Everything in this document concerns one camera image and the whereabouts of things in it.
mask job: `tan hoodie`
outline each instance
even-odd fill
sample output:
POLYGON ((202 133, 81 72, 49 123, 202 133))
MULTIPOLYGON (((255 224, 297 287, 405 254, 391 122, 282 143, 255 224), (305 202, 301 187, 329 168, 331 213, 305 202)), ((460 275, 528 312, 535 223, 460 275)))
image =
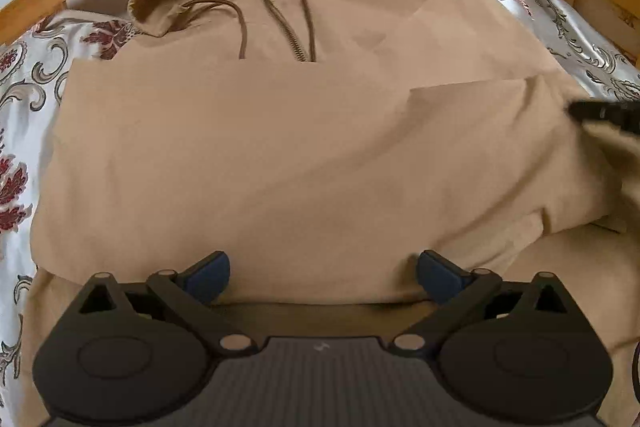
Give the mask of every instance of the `tan hoodie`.
MULTIPOLYGON (((31 239, 53 280, 144 280, 225 250, 227 303, 411 302, 415 253, 505 273, 616 202, 563 111, 584 93, 495 0, 129 10, 148 35, 66 84, 31 239)), ((72 294, 57 280, 30 301, 31 353, 37 299, 72 294)))

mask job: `zipper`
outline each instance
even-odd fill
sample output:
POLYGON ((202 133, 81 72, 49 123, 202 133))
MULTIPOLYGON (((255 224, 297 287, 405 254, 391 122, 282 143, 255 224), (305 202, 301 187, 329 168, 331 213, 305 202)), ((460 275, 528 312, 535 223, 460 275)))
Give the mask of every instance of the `zipper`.
POLYGON ((309 58, 306 55, 304 47, 300 43, 300 39, 296 35, 295 31, 293 31, 293 28, 291 27, 289 22, 287 22, 282 12, 278 10, 272 0, 263 1, 271 15, 273 15, 274 19, 276 19, 276 22, 282 29, 287 40, 289 41, 289 45, 293 50, 293 54, 296 55, 296 60, 299 62, 308 62, 309 58))

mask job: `drawstring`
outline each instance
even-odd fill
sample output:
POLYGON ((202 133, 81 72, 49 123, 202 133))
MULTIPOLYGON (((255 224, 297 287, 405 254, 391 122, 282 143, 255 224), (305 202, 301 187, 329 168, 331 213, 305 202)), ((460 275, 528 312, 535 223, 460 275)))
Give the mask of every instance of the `drawstring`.
POLYGON ((244 20, 244 14, 242 13, 242 10, 240 9, 240 7, 236 3, 228 0, 191 0, 184 3, 183 6, 185 8, 190 8, 191 6, 194 6, 200 3, 211 4, 210 6, 211 8, 215 8, 216 6, 221 6, 221 5, 231 6, 234 10, 236 10, 236 13, 238 14, 238 21, 240 23, 240 32, 242 33, 242 40, 240 42, 240 52, 238 54, 238 58, 240 59, 244 58, 244 54, 246 53, 247 30, 246 30, 246 21, 244 20))
MULTIPOLYGON (((300 0, 300 2, 302 3, 302 11, 305 14, 306 29, 309 35, 308 57, 305 49, 300 44, 300 40, 298 39, 297 35, 293 31, 293 28, 289 25, 289 23, 285 19, 282 12, 278 10, 277 6, 273 3, 272 0, 263 0, 263 2, 267 7, 267 9, 269 10, 269 12, 271 13, 271 15, 273 15, 274 19, 276 19, 276 22, 280 25, 285 35, 287 36, 287 38, 289 39, 289 43, 293 48, 293 52, 296 55, 296 59, 299 60, 300 62, 308 62, 308 61, 315 62, 316 61, 316 32, 314 29, 314 22, 311 17, 309 1, 300 0)), ((240 43, 240 51, 238 54, 238 58, 240 59, 244 58, 246 53, 246 43, 247 43, 248 32, 246 27, 246 21, 244 20, 244 14, 242 13, 242 10, 240 9, 240 7, 236 3, 228 0, 190 0, 184 3, 182 6, 184 6, 185 8, 190 8, 195 6, 196 4, 210 4, 210 8, 215 8, 216 6, 222 6, 222 5, 230 6, 236 11, 236 13, 238 14, 238 21, 240 23, 240 31, 242 33, 242 41, 240 43)))
POLYGON ((316 61, 316 32, 314 30, 314 20, 311 18, 311 10, 309 9, 308 0, 300 0, 302 2, 302 10, 305 13, 306 29, 309 32, 309 55, 311 62, 316 61))

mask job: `white logo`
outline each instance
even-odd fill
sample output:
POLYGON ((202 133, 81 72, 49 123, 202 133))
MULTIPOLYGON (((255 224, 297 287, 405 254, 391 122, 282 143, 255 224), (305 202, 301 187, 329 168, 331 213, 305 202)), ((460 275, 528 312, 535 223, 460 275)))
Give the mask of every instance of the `white logo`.
POLYGON ((325 349, 331 349, 331 346, 329 344, 327 344, 326 342, 323 342, 322 344, 316 344, 314 346, 314 349, 316 351, 324 351, 325 349))

